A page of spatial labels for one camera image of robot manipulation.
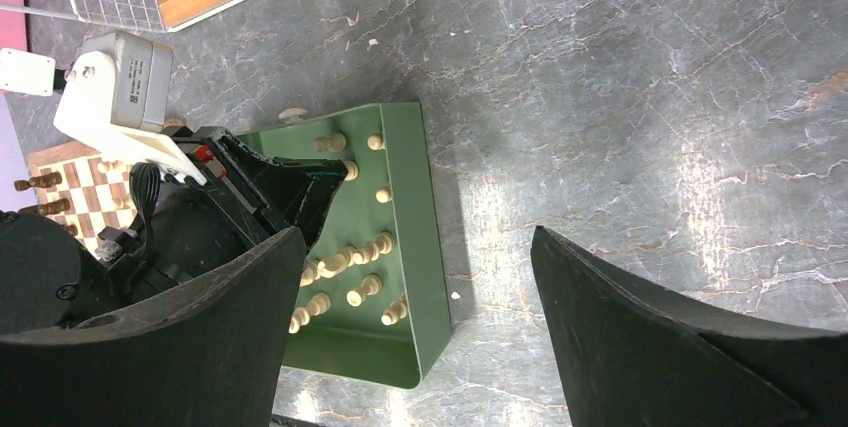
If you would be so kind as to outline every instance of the chessboard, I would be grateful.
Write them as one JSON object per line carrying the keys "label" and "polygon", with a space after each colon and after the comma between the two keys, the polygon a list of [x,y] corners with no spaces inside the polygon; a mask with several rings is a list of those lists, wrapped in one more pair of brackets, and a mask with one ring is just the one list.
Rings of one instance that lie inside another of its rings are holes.
{"label": "chessboard", "polygon": [[68,199],[69,210],[48,217],[63,225],[76,226],[75,237],[92,254],[99,245],[97,234],[104,227],[128,227],[136,214],[129,202],[129,169],[101,173],[98,165],[103,160],[100,152],[80,142],[35,152],[27,159],[33,176],[62,174],[62,183],[35,189],[38,202]]}

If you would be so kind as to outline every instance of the chess pawn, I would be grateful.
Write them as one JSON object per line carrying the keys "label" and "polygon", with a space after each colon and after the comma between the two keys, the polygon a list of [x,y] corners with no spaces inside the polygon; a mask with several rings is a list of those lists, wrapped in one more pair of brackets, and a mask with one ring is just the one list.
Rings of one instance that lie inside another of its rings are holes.
{"label": "chess pawn", "polygon": [[309,311],[305,307],[298,307],[292,313],[292,320],[289,322],[289,333],[296,334],[301,327],[309,323]]}
{"label": "chess pawn", "polygon": [[332,279],[353,265],[353,254],[355,253],[356,249],[347,246],[339,251],[339,253],[322,259],[318,262],[318,273],[321,277]]}
{"label": "chess pawn", "polygon": [[362,285],[347,293],[347,303],[352,307],[359,307],[365,299],[380,292],[383,282],[375,274],[371,274],[362,280]]}
{"label": "chess pawn", "polygon": [[388,254],[395,248],[395,238],[388,232],[381,232],[374,238],[374,243],[380,248],[381,254]]}
{"label": "chess pawn", "polygon": [[303,269],[303,274],[300,275],[300,286],[304,287],[318,280],[321,276],[318,275],[318,261],[310,260]]}
{"label": "chess pawn", "polygon": [[126,170],[127,164],[120,160],[116,160],[114,162],[103,161],[97,164],[97,171],[101,174],[106,174],[108,172],[125,172]]}
{"label": "chess pawn", "polygon": [[306,304],[306,311],[312,317],[317,317],[330,310],[332,306],[333,302],[330,300],[330,296],[324,292],[318,292]]}
{"label": "chess pawn", "polygon": [[132,208],[135,208],[135,206],[133,205],[132,200],[130,200],[130,199],[114,199],[113,198],[112,199],[112,208],[114,208],[115,210],[121,210],[121,209],[132,209]]}
{"label": "chess pawn", "polygon": [[62,183],[62,174],[59,172],[50,172],[44,175],[37,175],[35,177],[30,177],[29,180],[16,180],[15,181],[15,190],[18,192],[23,192],[30,187],[36,187],[39,189],[49,189],[54,185],[59,185]]}
{"label": "chess pawn", "polygon": [[377,202],[381,204],[389,203],[392,200],[392,189],[387,185],[380,188],[374,196],[377,198]]}
{"label": "chess pawn", "polygon": [[380,322],[383,325],[394,325],[400,322],[400,319],[406,318],[407,314],[409,314],[409,308],[406,306],[406,294],[403,294],[383,312]]}
{"label": "chess pawn", "polygon": [[369,240],[353,254],[353,263],[357,265],[364,265],[368,262],[374,262],[379,257],[380,246],[373,240]]}
{"label": "chess pawn", "polygon": [[383,140],[383,134],[374,134],[368,137],[368,148],[371,150],[384,150],[386,142]]}
{"label": "chess pawn", "polygon": [[312,142],[312,147],[318,152],[341,152],[347,147],[347,139],[341,132],[318,137]]}
{"label": "chess pawn", "polygon": [[38,214],[38,215],[56,215],[61,214],[66,210],[70,210],[71,201],[68,199],[59,199],[54,200],[53,202],[48,202],[46,204],[41,205],[30,205],[29,207],[24,207],[19,210],[20,213],[30,213],[30,214]]}
{"label": "chess pawn", "polygon": [[343,160],[345,167],[347,167],[347,175],[345,176],[346,181],[355,180],[359,177],[359,166],[356,165],[356,162],[352,160]]}

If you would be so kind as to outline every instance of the white mount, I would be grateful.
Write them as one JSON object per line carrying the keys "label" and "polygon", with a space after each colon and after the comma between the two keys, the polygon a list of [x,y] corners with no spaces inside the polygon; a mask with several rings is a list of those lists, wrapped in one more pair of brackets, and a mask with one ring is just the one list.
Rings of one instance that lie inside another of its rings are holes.
{"label": "white mount", "polygon": [[110,55],[99,51],[80,55],[68,71],[53,125],[108,158],[128,165],[152,162],[178,178],[182,174],[205,184],[206,177],[167,135],[112,123],[116,81]]}

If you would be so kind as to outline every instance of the black cable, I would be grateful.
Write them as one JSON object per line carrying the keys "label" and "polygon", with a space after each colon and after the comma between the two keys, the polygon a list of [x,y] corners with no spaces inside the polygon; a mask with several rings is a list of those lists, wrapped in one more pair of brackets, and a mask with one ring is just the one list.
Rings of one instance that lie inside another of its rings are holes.
{"label": "black cable", "polygon": [[159,200],[159,167],[156,164],[139,162],[130,170],[130,197],[138,210],[144,226],[144,242],[133,256],[144,255],[147,246],[153,243],[153,228],[150,220],[156,210],[156,202]]}

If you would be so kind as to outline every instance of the dark chess piece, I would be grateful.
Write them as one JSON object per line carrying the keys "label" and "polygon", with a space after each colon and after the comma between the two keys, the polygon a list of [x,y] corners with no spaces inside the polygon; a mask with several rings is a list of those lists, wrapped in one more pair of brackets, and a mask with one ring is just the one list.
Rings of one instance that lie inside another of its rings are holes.
{"label": "dark chess piece", "polygon": [[37,187],[39,189],[47,189],[53,187],[54,185],[58,185],[62,183],[62,174],[59,172],[50,172],[49,174],[38,175],[36,177],[30,177],[29,180],[16,180],[15,181],[15,190],[18,192],[23,192],[30,187]]}
{"label": "dark chess piece", "polygon": [[53,202],[48,202],[46,204],[41,205],[30,205],[29,207],[24,207],[19,210],[20,213],[30,213],[30,214],[38,214],[38,215],[56,215],[61,214],[66,210],[70,210],[71,201],[68,199],[59,199],[54,200]]}

